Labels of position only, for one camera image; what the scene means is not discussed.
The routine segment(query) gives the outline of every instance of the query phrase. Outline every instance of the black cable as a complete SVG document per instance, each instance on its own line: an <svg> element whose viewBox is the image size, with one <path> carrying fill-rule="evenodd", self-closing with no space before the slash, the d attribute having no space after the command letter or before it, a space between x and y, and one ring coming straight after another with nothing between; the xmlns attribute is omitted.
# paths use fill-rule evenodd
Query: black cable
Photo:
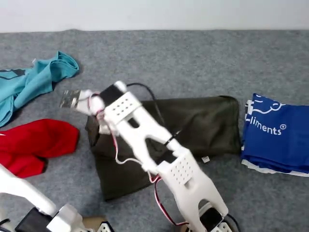
<svg viewBox="0 0 309 232"><path fill-rule="evenodd" d="M240 226L239 226L237 220L230 214L227 214L227 216L229 216L233 220L233 222L235 223L235 225L237 227L238 232L241 232L241 229L240 229Z"/></svg>
<svg viewBox="0 0 309 232"><path fill-rule="evenodd" d="M2 226L0 226L0 232L11 232L6 228L3 228Z"/></svg>
<svg viewBox="0 0 309 232"><path fill-rule="evenodd" d="M0 232L10 232L8 229L2 227L2 225L3 225L4 223L7 223L7 222L10 222L10 220L9 220L8 218L5 219L5 220L2 220L2 221L0 222Z"/></svg>
<svg viewBox="0 0 309 232"><path fill-rule="evenodd" d="M155 110L156 110L156 112L157 112L157 114L158 114L158 116L159 116L159 118L160 118L160 120L161 120L163 126L165 126L164 118L162 117L161 111L160 111L159 106L158 106L158 102L157 102L158 99L155 97L155 94L152 92L152 90L151 90L147 85L142 84L142 83L139 83L139 82L130 83L130 84L128 84L127 86L128 86L128 87L130 87L130 86L142 86L142 87L144 87L145 89L147 89L147 91L150 93L152 99L154 100L154 103L155 103L155 104L154 104Z"/></svg>
<svg viewBox="0 0 309 232"><path fill-rule="evenodd" d="M0 221L0 226L2 226L4 223L7 223L7 222L10 222L10 220L8 218Z"/></svg>

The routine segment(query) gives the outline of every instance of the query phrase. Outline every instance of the white logo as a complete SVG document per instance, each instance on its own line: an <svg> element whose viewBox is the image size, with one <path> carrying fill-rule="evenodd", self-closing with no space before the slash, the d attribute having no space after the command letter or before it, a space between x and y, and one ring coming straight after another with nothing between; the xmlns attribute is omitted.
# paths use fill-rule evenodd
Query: white logo
<svg viewBox="0 0 309 232"><path fill-rule="evenodd" d="M267 127L265 125L262 125L262 123L260 123L256 117L251 117L251 120L250 120L250 124L252 125L255 125L257 128L259 128L260 130L266 132L266 133L270 133L270 134L274 134L274 135L281 135L282 132L281 130L283 130L281 128L281 126L283 125L280 125L280 129L277 129L276 127Z"/></svg>
<svg viewBox="0 0 309 232"><path fill-rule="evenodd" d="M285 130L285 129L286 129L286 125L285 125L285 124L281 124L281 125L280 125L280 129L281 129L281 130Z"/></svg>
<svg viewBox="0 0 309 232"><path fill-rule="evenodd" d="M259 110L259 109L254 109L253 108L253 105L254 104L257 104L257 103L262 103L263 101L260 101L260 100L254 100L254 101L251 101L251 100L248 100L247 101L247 105L248 105L248 112L246 114L246 121L247 122L250 122L250 124L256 126L257 128L259 128L260 130L266 132L266 133L270 133L270 134L274 134L274 135L281 135L282 134L282 131L281 130L285 130L286 129L286 125L285 124L281 124L280 125L280 129L277 129L276 127L267 127L265 125L262 125L262 123L260 123L256 117L249 117L247 118L248 115L252 115L253 111L256 111L258 113L261 113L261 114L268 114L270 113L271 111L278 111L281 109L282 106L284 106L285 104L281 104L281 103L273 103L268 110L266 111L262 111L262 110Z"/></svg>

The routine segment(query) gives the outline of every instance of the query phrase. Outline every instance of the red and white wire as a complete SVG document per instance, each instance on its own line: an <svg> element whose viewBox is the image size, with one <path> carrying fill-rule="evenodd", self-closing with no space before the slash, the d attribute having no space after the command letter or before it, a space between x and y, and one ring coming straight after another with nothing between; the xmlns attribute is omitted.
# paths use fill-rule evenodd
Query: red and white wire
<svg viewBox="0 0 309 232"><path fill-rule="evenodd" d="M118 152L119 152L119 149L118 149L117 138L116 138L115 134L113 133L111 127L109 126L108 122L106 122L106 125L107 125L107 127L108 127L108 129L109 129L109 131L110 131L110 133L111 133L111 135L112 135L113 145L114 145L115 150L116 150L116 154L115 154L116 163L118 163L118 164L124 164L124 163L126 163L126 162L128 162L128 161L133 161L133 162L136 162L136 163L138 163L138 164L140 164L140 165L142 166L142 163L141 163L139 160L137 160L137 159L128 158L128 159L126 159L126 160L124 160L124 161L120 161L120 160L118 159ZM156 203L158 204L158 206L159 206L160 210L162 211L162 213L164 214L164 216L167 218L167 220L168 220L171 224L173 224L173 225L175 225L175 226L182 226L182 225L188 224L188 222L186 222L186 221L180 222L180 223L175 223L175 222L174 222L174 220L170 217L170 215L168 214L168 212L167 212L166 209L164 208L163 204L160 202L160 199L159 199L159 196L158 196L158 193L157 193L157 183L158 183L159 181L161 181L162 178L161 178L159 175L157 175L155 178L152 178L150 172L147 172L147 174L148 174L148 176L149 176L149 181L150 181L152 184L154 184L154 190L155 190L155 191L154 191L154 197L155 197L155 201L156 201Z"/></svg>
<svg viewBox="0 0 309 232"><path fill-rule="evenodd" d="M154 183L154 197L155 197L155 201L156 203L158 204L160 210L162 211L162 213L164 214L164 216L167 218L167 220L175 225L175 226L182 226L182 225L186 225L188 224L188 222L184 221L184 222L179 222L179 223L175 223L174 220L170 217L170 215L168 214L168 212L166 211L166 209L164 208L163 204L160 202L160 199L159 199L159 195L158 195L158 192L157 192L157 183L159 183L160 181L162 180L162 178L158 178L155 183Z"/></svg>

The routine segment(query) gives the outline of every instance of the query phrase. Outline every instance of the red cloth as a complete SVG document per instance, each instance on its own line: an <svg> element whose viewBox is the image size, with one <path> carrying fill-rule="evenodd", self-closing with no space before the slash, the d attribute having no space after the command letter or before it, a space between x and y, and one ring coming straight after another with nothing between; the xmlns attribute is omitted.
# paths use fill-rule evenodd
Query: red cloth
<svg viewBox="0 0 309 232"><path fill-rule="evenodd" d="M73 153L78 137L74 126L53 119L0 131L0 163L21 178L38 175L45 168L43 158Z"/></svg>

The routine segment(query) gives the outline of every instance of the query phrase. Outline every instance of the white wall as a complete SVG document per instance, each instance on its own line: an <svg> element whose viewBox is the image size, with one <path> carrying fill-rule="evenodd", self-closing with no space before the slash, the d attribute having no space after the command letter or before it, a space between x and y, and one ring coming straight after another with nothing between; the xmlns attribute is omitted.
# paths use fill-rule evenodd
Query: white wall
<svg viewBox="0 0 309 232"><path fill-rule="evenodd" d="M309 29L309 0L0 0L0 32Z"/></svg>

